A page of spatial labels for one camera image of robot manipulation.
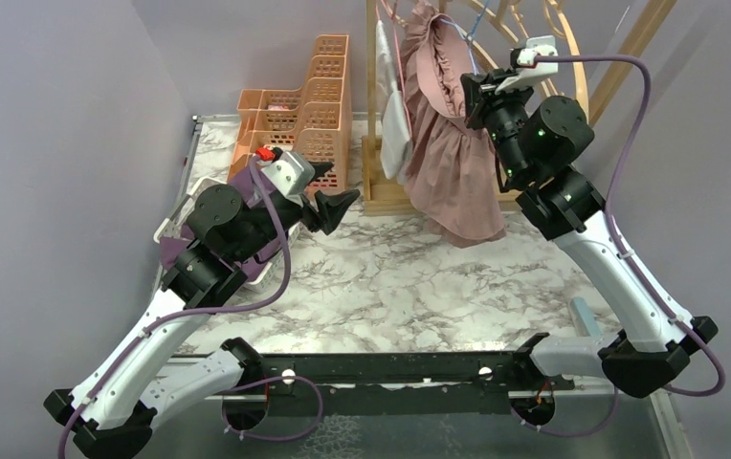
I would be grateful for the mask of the pink clothes pile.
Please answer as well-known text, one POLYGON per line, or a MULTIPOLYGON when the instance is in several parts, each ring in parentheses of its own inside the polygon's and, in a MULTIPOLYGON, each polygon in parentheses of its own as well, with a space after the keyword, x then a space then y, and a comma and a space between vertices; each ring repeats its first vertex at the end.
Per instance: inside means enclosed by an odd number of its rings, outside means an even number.
POLYGON ((449 16, 426 1, 411 11, 400 48, 412 152, 404 189, 430 230, 456 247, 506 234, 496 197, 495 149, 465 123, 462 75, 472 72, 467 46, 449 16))

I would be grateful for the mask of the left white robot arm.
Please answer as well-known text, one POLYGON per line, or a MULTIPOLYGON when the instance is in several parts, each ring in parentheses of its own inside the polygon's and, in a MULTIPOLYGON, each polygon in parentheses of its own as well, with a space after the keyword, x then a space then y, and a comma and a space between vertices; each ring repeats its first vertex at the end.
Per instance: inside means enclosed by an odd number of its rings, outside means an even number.
POLYGON ((172 376, 161 377, 160 370, 210 317, 233 311, 230 299, 248 279, 247 261, 273 244, 288 252, 295 226, 324 233, 338 227, 360 192, 308 196, 306 187, 328 169, 284 157, 250 165, 249 191, 215 183, 196 197, 186 221, 192 237, 141 318, 88 378, 45 400, 63 425, 59 457, 74 444, 87 458, 132 458, 159 426, 209 395, 266 387, 261 357, 243 339, 225 342, 172 376))

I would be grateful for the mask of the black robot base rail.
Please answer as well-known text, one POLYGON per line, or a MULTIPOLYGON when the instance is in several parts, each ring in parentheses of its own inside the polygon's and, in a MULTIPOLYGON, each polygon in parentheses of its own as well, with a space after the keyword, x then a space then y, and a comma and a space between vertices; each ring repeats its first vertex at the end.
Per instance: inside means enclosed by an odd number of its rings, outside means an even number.
POLYGON ((242 338, 222 350, 239 358, 239 386, 222 390, 232 420, 322 415, 477 413, 539 408, 539 396, 573 382, 545 377, 522 351, 260 354, 242 338))

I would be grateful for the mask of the white skirt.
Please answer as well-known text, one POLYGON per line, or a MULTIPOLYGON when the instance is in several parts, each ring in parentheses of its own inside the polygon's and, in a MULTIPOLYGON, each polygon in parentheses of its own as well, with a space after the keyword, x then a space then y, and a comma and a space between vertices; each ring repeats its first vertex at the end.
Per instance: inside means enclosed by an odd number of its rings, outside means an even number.
POLYGON ((388 42, 385 24, 375 26, 376 108, 381 116, 382 147, 380 163, 385 176, 403 185, 407 180, 407 162, 412 141, 409 114, 404 103, 396 46, 388 42))

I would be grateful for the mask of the pink wire hanger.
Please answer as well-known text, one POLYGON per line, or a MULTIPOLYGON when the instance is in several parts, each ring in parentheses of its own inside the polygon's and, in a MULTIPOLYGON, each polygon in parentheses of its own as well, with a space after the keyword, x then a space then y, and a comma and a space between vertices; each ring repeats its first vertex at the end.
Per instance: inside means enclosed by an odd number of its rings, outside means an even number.
POLYGON ((388 1, 377 1, 375 13, 375 78, 383 133, 386 134, 391 127, 409 137, 410 115, 404 100, 405 78, 397 33, 402 21, 396 14, 396 7, 388 1))

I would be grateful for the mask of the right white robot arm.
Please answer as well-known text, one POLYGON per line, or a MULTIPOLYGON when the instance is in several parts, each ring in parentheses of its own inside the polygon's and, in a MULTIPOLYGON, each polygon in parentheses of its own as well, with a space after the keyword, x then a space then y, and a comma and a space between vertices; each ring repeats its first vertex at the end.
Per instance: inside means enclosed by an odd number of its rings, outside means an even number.
POLYGON ((510 70, 465 74, 460 83, 466 125, 485 131, 496 150, 500 189, 517 192, 523 216, 585 273, 621 325, 597 338, 530 339, 512 363, 514 381, 534 389, 552 376, 604 378, 635 398, 668 386, 718 328, 670 305, 607 222, 604 197, 573 166, 594 137, 580 103, 551 96, 528 113, 533 90, 510 70))

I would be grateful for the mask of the blue wire hanger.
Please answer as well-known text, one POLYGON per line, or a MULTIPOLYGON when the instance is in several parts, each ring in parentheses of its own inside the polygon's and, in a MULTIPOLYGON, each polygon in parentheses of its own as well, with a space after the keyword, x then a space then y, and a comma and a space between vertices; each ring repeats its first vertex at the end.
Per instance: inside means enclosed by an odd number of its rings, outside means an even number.
POLYGON ((481 8, 476 14, 476 18, 473 21, 472 26, 465 30, 462 26, 460 26, 457 22, 455 22, 453 19, 445 19, 444 23, 450 25, 454 29, 457 30, 458 35, 461 39, 461 41, 464 43, 465 48, 467 50, 467 56, 469 57, 470 64, 471 64, 471 70, 474 74, 479 74, 486 71, 492 71, 495 70, 498 65, 497 63, 486 54, 485 51, 481 50, 478 45, 476 44, 476 33, 478 26, 480 22, 483 20, 484 16, 486 15, 490 2, 489 1, 481 1, 480 2, 481 8))

